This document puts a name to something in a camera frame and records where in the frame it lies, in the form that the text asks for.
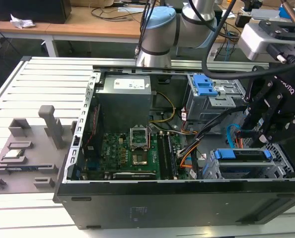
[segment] gray cylindrical robot link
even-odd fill
[[[215,17],[214,2],[215,0],[193,0],[198,12],[210,25]],[[208,38],[210,32],[187,4],[183,7],[182,14],[176,15],[165,24],[147,27],[136,65],[171,67],[169,51],[172,46],[196,48]]]

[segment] black cable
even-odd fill
[[[218,34],[220,33],[220,30],[222,28],[222,26],[224,25],[231,9],[233,8],[234,4],[236,3],[236,0],[232,0],[232,2],[230,3],[228,9],[226,10],[226,13],[223,15],[218,27],[216,28],[216,31],[213,35],[213,37],[210,39],[210,42],[207,46],[206,49],[206,53],[204,54],[203,60],[202,60],[202,71],[203,73],[212,79],[223,79],[223,80],[233,80],[233,79],[247,79],[247,78],[251,78],[251,77],[261,77],[261,76],[265,76],[265,75],[271,75],[271,74],[277,74],[277,73],[283,73],[283,72],[287,72],[291,69],[295,68],[295,62],[293,62],[292,64],[287,64],[287,65],[282,65],[280,67],[277,68],[270,68],[270,69],[266,69],[266,70],[258,70],[258,71],[252,71],[252,72],[240,72],[240,73],[215,73],[215,72],[211,72],[208,67],[207,67],[207,57],[211,51],[211,48],[218,36]]]
[[[140,24],[140,32],[142,32],[142,27],[144,25],[144,21],[145,21],[145,15],[146,15],[146,11],[147,11],[147,7],[149,5],[149,2],[148,0],[146,1],[146,4],[144,6],[144,10],[143,10],[143,13],[142,13],[142,17],[141,17],[141,24]]]
[[[146,32],[147,24],[148,24],[149,19],[151,18],[152,12],[153,12],[154,7],[155,7],[155,3],[156,3],[156,1],[154,0],[153,5],[152,5],[152,8],[151,8],[151,12],[149,13],[147,19],[144,22],[144,28],[143,28],[143,30],[141,32],[140,39],[139,39],[139,44],[138,44],[139,45],[139,50],[141,49],[141,45],[142,45],[142,41],[143,41],[143,36],[144,36],[144,34]]]
[[[225,24],[227,24],[228,26],[231,26],[232,28],[236,29],[239,32],[239,35],[241,35],[241,31],[237,27],[229,24],[228,22],[225,22]]]
[[[193,1],[192,0],[188,0],[188,2],[189,2],[189,5],[191,6],[191,8],[193,9],[193,11],[194,11],[194,13],[198,16],[198,18],[211,30],[211,31],[213,31],[213,32],[216,32],[216,30],[217,30],[217,28],[215,29],[214,27],[212,27],[203,17],[202,17],[202,15],[197,11],[197,9],[196,9],[196,7],[195,7],[195,5],[194,5],[194,3],[193,3]],[[229,12],[227,13],[227,11],[225,12],[225,14],[224,14],[224,16],[228,16],[229,15]],[[228,38],[228,39],[232,39],[232,40],[237,40],[237,39],[239,39],[239,36],[229,36],[229,35],[226,35],[226,34],[224,34],[224,33],[221,33],[220,31],[219,31],[219,33],[218,33],[220,36],[222,36],[222,37],[225,37],[225,38]]]
[[[97,10],[97,9],[100,9],[100,8],[99,8],[99,7],[94,8],[94,9],[91,11],[91,14],[92,14],[93,16],[98,17],[98,18],[103,19],[103,20],[114,20],[114,19],[118,20],[118,19],[120,19],[120,18],[122,19],[122,18],[124,18],[124,17],[126,17],[126,16],[132,16],[132,15],[135,15],[135,14],[139,14],[139,13],[140,13],[140,12],[134,12],[134,13],[129,13],[129,14],[122,15],[122,16],[103,17],[103,16],[101,16],[101,15],[97,15],[97,14],[94,13],[94,11]],[[112,13],[112,12],[114,12],[114,11],[117,11],[117,10],[113,10],[113,11],[111,11],[111,12],[104,12],[104,11],[102,11],[102,13]]]
[[[211,119],[210,121],[208,121],[202,127],[202,129],[195,135],[194,141],[190,145],[188,145],[187,147],[182,149],[182,151],[180,152],[180,155],[182,153],[184,153],[185,151],[189,151],[192,147],[194,147],[197,143],[199,143],[200,138],[202,138],[202,136],[204,136],[206,133],[208,133],[213,127],[220,124],[222,122],[222,120],[225,119],[225,117],[227,117],[228,115],[230,115],[232,113],[242,112],[242,111],[246,110],[246,108],[247,108],[247,106],[239,106],[236,108],[227,109],[227,110],[223,111],[221,114],[219,114],[218,116],[216,116],[213,119]]]
[[[2,32],[0,31],[0,35],[9,43],[10,46],[12,46],[12,48],[16,51],[16,53],[18,53],[21,57],[23,57],[23,55],[17,50],[17,48],[15,48],[15,46],[8,40],[8,38],[6,38]]]

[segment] desk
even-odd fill
[[[7,127],[14,117],[27,117],[30,125],[45,125],[37,114],[41,104],[54,105],[63,125],[76,120],[94,64],[132,66],[135,62],[41,57],[21,61],[0,89],[0,151],[10,135]],[[209,62],[208,67],[250,71],[254,64],[257,63]],[[172,65],[201,68],[200,61],[173,60]],[[265,225],[80,231],[62,204],[53,203],[52,198],[53,193],[0,195],[0,238],[295,237],[295,207]]]
[[[228,7],[228,5],[229,3],[224,0],[222,7]],[[238,0],[233,12],[238,12],[242,6],[243,2]],[[124,13],[115,11],[103,16],[116,15],[124,15]],[[133,17],[140,21],[141,15],[135,14]],[[232,25],[234,21],[235,19],[227,20]],[[139,23],[134,20],[105,21],[92,16],[88,7],[72,7],[71,15],[65,24],[36,23],[36,27],[18,29],[9,22],[0,22],[0,31],[8,38],[44,40],[49,56],[57,57],[58,52],[54,40],[137,43],[140,37],[139,26]],[[223,37],[218,37],[216,42],[222,43],[223,41]]]

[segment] wooden desk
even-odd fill
[[[50,23],[37,22],[35,27],[19,29],[14,27],[9,21],[0,21],[0,31],[9,33],[45,34]]]
[[[223,1],[221,8],[227,8],[229,3]],[[238,0],[232,10],[238,13],[244,4]],[[274,9],[273,7],[262,7],[263,9]],[[111,12],[116,8],[106,9]],[[102,14],[103,17],[125,15],[127,13],[114,11]],[[141,20],[142,14],[132,15],[137,21]],[[99,19],[91,15],[88,7],[72,7],[72,12],[65,24],[35,23],[36,27],[18,29],[10,22],[0,22],[0,31],[8,38],[42,39],[46,42],[48,54],[57,57],[57,49],[54,40],[68,41],[90,41],[90,42],[123,42],[137,43],[140,37],[140,24],[127,16],[129,21],[114,22]],[[236,18],[229,18],[227,22],[234,25]],[[224,37],[216,39],[216,46],[224,42]]]
[[[106,9],[111,12],[116,8]],[[114,11],[109,14],[102,14],[103,17],[115,17],[128,14],[127,12]],[[132,15],[134,19],[140,22],[141,13]],[[51,24],[46,34],[50,35],[73,35],[73,36],[99,36],[99,37],[120,37],[120,38],[139,38],[140,24],[127,16],[129,21],[106,21],[97,18],[91,14],[88,7],[73,7],[72,13],[65,24]]]

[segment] white paper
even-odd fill
[[[141,7],[118,7],[119,12],[143,12]]]
[[[36,26],[32,20],[21,20],[14,17],[12,14],[10,15],[10,17],[11,17],[10,22],[12,23],[12,25],[19,29]]]
[[[114,89],[145,89],[144,79],[117,78],[114,80]]]
[[[222,15],[221,15],[221,17],[223,17],[223,16],[225,15],[225,13],[226,13],[226,10],[225,10],[225,9],[222,10]],[[227,18],[235,18],[235,17],[236,17],[236,15],[233,14],[233,13],[231,12],[231,13],[229,13],[229,15],[228,15]]]

